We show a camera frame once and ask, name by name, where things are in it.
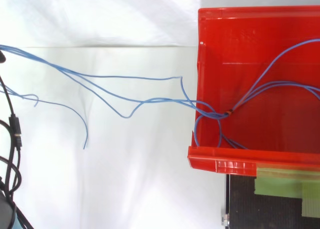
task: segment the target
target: black base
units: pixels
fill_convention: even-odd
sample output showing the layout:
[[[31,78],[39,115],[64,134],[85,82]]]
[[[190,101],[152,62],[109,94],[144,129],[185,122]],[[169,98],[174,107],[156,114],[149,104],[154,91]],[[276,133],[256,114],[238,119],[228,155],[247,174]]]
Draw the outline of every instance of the black base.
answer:
[[[302,199],[255,195],[255,177],[230,176],[230,229],[320,229],[303,217]]]

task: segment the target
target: wire bundle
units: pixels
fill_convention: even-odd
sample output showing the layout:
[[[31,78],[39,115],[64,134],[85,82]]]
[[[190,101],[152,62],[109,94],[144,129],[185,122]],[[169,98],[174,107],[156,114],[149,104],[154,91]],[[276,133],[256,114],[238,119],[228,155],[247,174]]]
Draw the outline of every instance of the wire bundle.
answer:
[[[191,100],[188,95],[186,94],[186,91],[184,89],[184,85],[183,85],[183,77],[182,76],[173,76],[173,77],[167,77],[167,78],[150,78],[150,77],[138,77],[138,76],[119,76],[119,75],[90,75],[90,74],[84,74],[84,73],[79,73],[70,69],[67,69],[65,67],[50,63],[36,55],[33,55],[31,53],[28,53],[24,50],[15,48],[15,47],[11,47],[11,46],[6,46],[6,45],[0,45],[0,50],[1,51],[5,51],[5,52],[9,52],[36,62],[40,62],[43,64],[46,64],[48,66],[51,66],[55,69],[57,69],[60,73],[64,74],[65,76],[67,76],[68,78],[70,78],[71,80],[73,80],[74,82],[80,84],[82,87],[86,88],[87,90],[89,90],[90,92],[92,92],[93,94],[95,94],[99,99],[101,99],[108,107],[110,107],[116,114],[118,114],[120,117],[128,119],[130,117],[133,116],[133,114],[136,112],[136,110],[141,107],[143,104],[155,104],[155,103],[168,103],[168,102],[172,102],[172,103],[178,103],[181,104],[183,106],[192,108],[194,110],[196,110],[197,112],[199,112],[200,116],[197,118],[197,120],[195,121],[194,124],[194,140],[195,143],[197,144],[197,146],[200,146],[199,142],[198,142],[198,138],[197,138],[197,126],[199,124],[199,121],[203,118],[210,118],[210,119],[214,119],[217,120],[218,123],[218,127],[219,127],[219,140],[218,140],[218,145],[217,147],[221,146],[222,143],[222,139],[224,139],[227,143],[229,143],[232,147],[234,148],[242,148],[242,149],[247,149],[246,147],[244,147],[243,145],[227,138],[223,133],[222,133],[222,126],[221,126],[221,120],[229,117],[231,115],[231,112],[234,113],[234,111],[237,110],[237,108],[239,108],[240,106],[244,105],[245,103],[247,103],[248,101],[250,101],[251,99],[253,99],[254,97],[258,96],[259,94],[261,94],[262,92],[271,89],[271,88],[275,88],[275,87],[300,87],[303,89],[306,89],[307,91],[309,91],[310,93],[312,93],[318,100],[320,100],[320,96],[317,94],[317,92],[320,92],[320,89],[311,85],[305,85],[305,84],[301,84],[298,82],[294,82],[294,81],[285,81],[285,80],[281,80],[281,81],[271,81],[268,83],[265,83],[263,85],[260,85],[258,87],[257,84],[259,83],[259,81],[265,76],[265,74],[270,70],[270,68],[274,65],[274,63],[280,58],[282,57],[285,53],[300,47],[302,45],[305,44],[309,44],[309,43],[316,43],[316,42],[320,42],[320,39],[311,39],[311,40],[306,40],[303,41],[299,44],[296,44],[294,46],[289,47],[288,49],[284,50],[283,52],[281,52],[270,64],[269,66],[264,70],[264,72],[261,74],[261,76],[253,83],[253,85],[251,86],[251,88],[248,90],[248,92],[235,104],[235,106],[224,113],[219,113],[216,112],[214,110],[214,108],[203,102],[203,101],[199,101],[199,100]],[[180,80],[180,86],[181,86],[181,90],[182,93],[185,97],[185,99],[172,99],[172,98],[165,98],[165,97],[155,97],[155,98],[150,98],[147,100],[135,100],[135,99],[131,99],[131,98],[126,98],[120,95],[117,95],[115,93],[112,93],[108,90],[106,90],[105,88],[95,84],[94,82],[92,82],[91,80],[89,80],[89,78],[118,78],[118,79],[136,79],[136,80],[150,80],[150,81],[168,81],[168,80]],[[92,90],[91,88],[87,87],[86,85],[84,85],[83,83],[81,83],[78,79],[83,80],[91,85],[93,85],[95,88],[109,94],[112,95],[116,98],[122,99],[122,100],[126,100],[129,102],[134,102],[134,103],[138,103],[138,105],[132,110],[132,112],[129,115],[122,115],[120,112],[118,112],[112,105],[110,105],[105,99],[103,99],[96,91]],[[60,103],[55,103],[55,102],[49,102],[49,101],[45,101],[45,100],[40,100],[35,94],[18,94],[17,92],[13,91],[12,89],[10,89],[9,87],[6,87],[8,90],[8,93],[12,96],[17,96],[23,99],[27,99],[27,100],[31,100],[31,101],[35,101],[37,105],[38,102],[42,102],[42,103],[48,103],[48,104],[53,104],[53,105],[59,105],[62,107],[66,107],[72,111],[74,111],[83,121],[84,125],[85,125],[85,130],[86,130],[86,138],[85,138],[85,142],[84,142],[84,147],[86,147],[87,144],[87,140],[88,140],[88,127],[87,124],[85,122],[85,120],[83,119],[83,117],[74,109],[72,109],[71,107],[64,105],[64,104],[60,104]],[[197,104],[202,104],[204,106],[206,106],[208,108],[209,111],[205,111],[202,110],[200,108],[198,108],[195,103]]]

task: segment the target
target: black object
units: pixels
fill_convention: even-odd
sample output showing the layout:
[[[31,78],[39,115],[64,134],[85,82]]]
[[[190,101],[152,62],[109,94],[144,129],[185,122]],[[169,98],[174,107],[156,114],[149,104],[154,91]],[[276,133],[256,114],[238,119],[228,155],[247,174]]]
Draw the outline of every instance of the black object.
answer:
[[[230,229],[319,229],[320,218],[302,215],[302,199],[255,195],[255,177],[230,176]]]
[[[0,51],[0,63],[4,63],[6,61],[5,55]]]
[[[4,63],[5,61],[6,61],[6,58],[3,55],[3,53],[0,51],[0,63]],[[10,125],[5,123],[3,120],[0,120],[0,125],[3,126],[9,132],[10,140],[11,140],[11,146],[10,146],[8,160],[6,161],[6,159],[4,159],[4,160],[0,159],[0,161],[4,161],[5,163],[7,163],[5,182],[3,183],[1,181],[0,189],[4,192],[5,201],[12,209],[9,226],[7,228],[12,229],[12,227],[15,223],[16,215],[17,215],[17,219],[18,219],[19,223],[21,224],[22,228],[34,229],[32,227],[32,225],[30,224],[30,222],[27,220],[27,218],[24,216],[24,214],[21,212],[21,210],[16,206],[16,204],[14,203],[14,200],[13,200],[14,191],[17,190],[19,188],[19,186],[21,185],[21,174],[19,172],[20,157],[21,157],[20,150],[21,150],[21,146],[22,146],[21,137],[20,137],[21,129],[20,129],[19,119],[16,117],[16,115],[14,113],[14,109],[13,109],[6,85],[5,85],[4,81],[2,80],[1,76],[0,76],[0,86],[3,87],[3,91],[5,93],[5,96],[8,101],[10,111],[11,111],[11,117],[9,118]],[[15,149],[17,149],[17,151],[18,151],[17,167],[15,167],[15,165],[13,164]],[[15,177],[14,177],[12,189],[10,190],[9,184],[10,184],[10,175],[11,175],[12,169],[15,171]]]

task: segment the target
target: black connector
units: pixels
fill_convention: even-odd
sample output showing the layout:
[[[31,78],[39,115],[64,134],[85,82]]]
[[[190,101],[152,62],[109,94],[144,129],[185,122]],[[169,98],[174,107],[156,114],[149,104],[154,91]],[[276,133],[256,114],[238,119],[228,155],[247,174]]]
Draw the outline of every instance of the black connector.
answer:
[[[15,138],[15,147],[20,150],[20,148],[22,147],[22,141],[21,141],[21,128],[20,128],[20,122],[19,122],[19,118],[16,117],[15,114],[12,114],[9,117],[9,123],[10,123],[10,128],[14,134],[14,138]]]
[[[6,61],[5,55],[0,51],[0,63],[4,63]]]

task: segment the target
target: green tape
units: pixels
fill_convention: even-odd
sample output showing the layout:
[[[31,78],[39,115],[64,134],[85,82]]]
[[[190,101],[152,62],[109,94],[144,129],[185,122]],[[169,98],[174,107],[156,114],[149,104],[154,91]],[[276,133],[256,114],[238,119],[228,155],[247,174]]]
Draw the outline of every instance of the green tape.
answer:
[[[320,183],[302,183],[302,216],[320,218]]]
[[[285,198],[302,198],[300,180],[275,177],[257,177],[255,194]]]
[[[257,195],[302,198],[302,216],[320,218],[320,172],[257,168]]]

